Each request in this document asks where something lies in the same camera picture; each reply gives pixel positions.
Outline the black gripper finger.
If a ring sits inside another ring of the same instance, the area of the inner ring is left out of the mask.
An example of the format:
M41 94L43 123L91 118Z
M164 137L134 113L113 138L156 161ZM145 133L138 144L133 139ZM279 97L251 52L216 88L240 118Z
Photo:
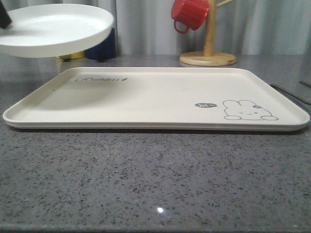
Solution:
M3 4L0 4L0 27L7 28L12 23L10 16L8 15Z

